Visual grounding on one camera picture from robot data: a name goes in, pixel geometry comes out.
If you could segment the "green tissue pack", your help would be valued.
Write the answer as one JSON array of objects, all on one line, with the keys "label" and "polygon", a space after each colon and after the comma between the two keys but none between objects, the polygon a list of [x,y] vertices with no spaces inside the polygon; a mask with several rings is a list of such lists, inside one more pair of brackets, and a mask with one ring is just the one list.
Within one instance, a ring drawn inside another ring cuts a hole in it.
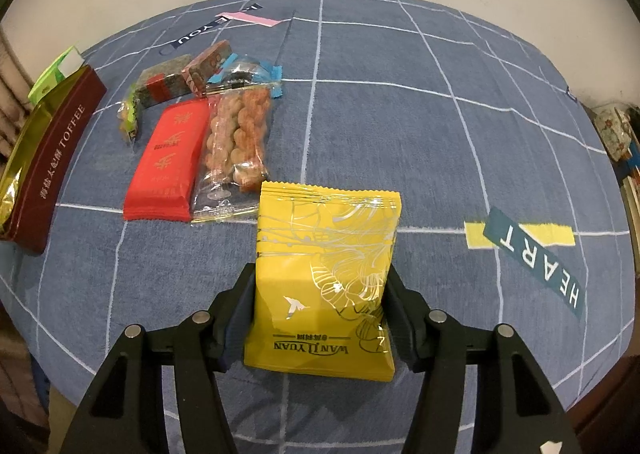
[{"label": "green tissue pack", "polygon": [[85,58],[81,56],[73,45],[61,55],[58,55],[51,64],[43,70],[28,93],[28,100],[32,106],[36,106],[44,96],[75,73],[85,64]]}]

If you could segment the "cluttered items at table side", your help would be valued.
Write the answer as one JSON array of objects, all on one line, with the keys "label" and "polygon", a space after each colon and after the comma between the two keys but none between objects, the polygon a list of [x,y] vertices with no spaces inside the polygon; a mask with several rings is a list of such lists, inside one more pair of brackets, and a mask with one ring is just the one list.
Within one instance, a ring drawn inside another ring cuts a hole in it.
[{"label": "cluttered items at table side", "polygon": [[592,122],[620,183],[634,270],[639,274],[639,106],[631,102],[607,102],[592,112]]}]

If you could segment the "beige patterned curtain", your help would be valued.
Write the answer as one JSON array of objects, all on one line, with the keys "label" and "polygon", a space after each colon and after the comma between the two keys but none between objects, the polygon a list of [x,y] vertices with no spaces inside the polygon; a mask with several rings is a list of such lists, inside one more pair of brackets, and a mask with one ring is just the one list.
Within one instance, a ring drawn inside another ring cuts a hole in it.
[{"label": "beige patterned curtain", "polygon": [[28,93],[32,80],[0,33],[0,133],[1,162],[7,162],[29,114],[34,109]]}]

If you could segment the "yellow snack packet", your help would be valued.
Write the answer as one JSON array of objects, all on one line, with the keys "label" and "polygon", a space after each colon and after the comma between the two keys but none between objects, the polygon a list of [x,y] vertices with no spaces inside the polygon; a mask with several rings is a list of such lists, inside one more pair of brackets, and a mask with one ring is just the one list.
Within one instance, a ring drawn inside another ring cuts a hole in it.
[{"label": "yellow snack packet", "polygon": [[400,215],[398,192],[262,184],[245,365],[390,382],[382,299]]}]

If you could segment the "green wrapped biscuit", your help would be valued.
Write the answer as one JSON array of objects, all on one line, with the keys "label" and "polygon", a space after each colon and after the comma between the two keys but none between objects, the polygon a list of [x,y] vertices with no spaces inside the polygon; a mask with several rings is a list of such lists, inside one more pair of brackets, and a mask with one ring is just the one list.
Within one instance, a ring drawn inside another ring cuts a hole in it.
[{"label": "green wrapped biscuit", "polygon": [[117,116],[122,136],[128,143],[134,143],[139,132],[139,105],[135,88],[130,88],[125,98],[120,102]]}]

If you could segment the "clear bag fried dough twists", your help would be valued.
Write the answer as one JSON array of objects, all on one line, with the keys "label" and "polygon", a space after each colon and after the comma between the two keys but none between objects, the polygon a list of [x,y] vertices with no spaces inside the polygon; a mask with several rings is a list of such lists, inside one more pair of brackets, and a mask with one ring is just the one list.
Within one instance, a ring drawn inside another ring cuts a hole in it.
[{"label": "clear bag fried dough twists", "polygon": [[207,96],[209,122],[192,191],[194,223],[246,218],[267,180],[266,140],[271,91],[265,85]]}]

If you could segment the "red snack packet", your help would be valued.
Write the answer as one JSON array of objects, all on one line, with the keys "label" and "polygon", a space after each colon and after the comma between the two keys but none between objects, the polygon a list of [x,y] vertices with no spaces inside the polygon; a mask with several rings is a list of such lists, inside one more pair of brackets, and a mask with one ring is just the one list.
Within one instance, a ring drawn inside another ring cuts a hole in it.
[{"label": "red snack packet", "polygon": [[164,110],[126,192],[125,220],[191,220],[191,193],[208,122],[204,98]]}]

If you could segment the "gold toffee tin box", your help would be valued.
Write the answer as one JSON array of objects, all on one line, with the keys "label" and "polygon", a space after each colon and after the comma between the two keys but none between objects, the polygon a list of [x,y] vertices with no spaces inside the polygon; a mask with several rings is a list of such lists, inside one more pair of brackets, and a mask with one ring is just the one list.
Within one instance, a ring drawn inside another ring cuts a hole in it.
[{"label": "gold toffee tin box", "polygon": [[1,175],[1,239],[41,255],[65,173],[106,92],[82,65],[38,102]]}]

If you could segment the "dark seaweed snack bar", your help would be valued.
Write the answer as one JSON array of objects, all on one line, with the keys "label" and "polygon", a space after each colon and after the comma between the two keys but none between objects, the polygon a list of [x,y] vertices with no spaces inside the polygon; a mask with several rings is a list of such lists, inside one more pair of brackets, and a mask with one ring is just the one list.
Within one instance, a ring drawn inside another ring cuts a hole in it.
[{"label": "dark seaweed snack bar", "polygon": [[182,70],[191,62],[190,54],[164,60],[145,69],[134,82],[129,94],[132,105],[146,109],[191,93]]}]

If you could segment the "blue wrapped candy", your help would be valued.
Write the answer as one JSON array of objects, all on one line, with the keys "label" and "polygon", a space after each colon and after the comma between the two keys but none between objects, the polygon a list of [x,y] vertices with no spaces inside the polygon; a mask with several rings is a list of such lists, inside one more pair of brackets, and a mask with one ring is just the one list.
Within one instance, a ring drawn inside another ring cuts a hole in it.
[{"label": "blue wrapped candy", "polygon": [[265,85],[272,98],[282,96],[282,67],[266,60],[248,55],[232,53],[221,68],[206,82],[206,91],[221,91],[228,88],[246,88],[252,85]]}]

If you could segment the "pink red candy bar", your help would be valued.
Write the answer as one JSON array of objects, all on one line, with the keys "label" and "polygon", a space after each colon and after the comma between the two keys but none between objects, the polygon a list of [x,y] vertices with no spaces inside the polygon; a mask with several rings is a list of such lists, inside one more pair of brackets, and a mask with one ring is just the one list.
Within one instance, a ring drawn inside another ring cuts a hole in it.
[{"label": "pink red candy bar", "polygon": [[181,76],[196,97],[203,97],[206,94],[207,81],[221,70],[231,54],[230,43],[227,40],[221,40],[207,47],[183,67]]}]

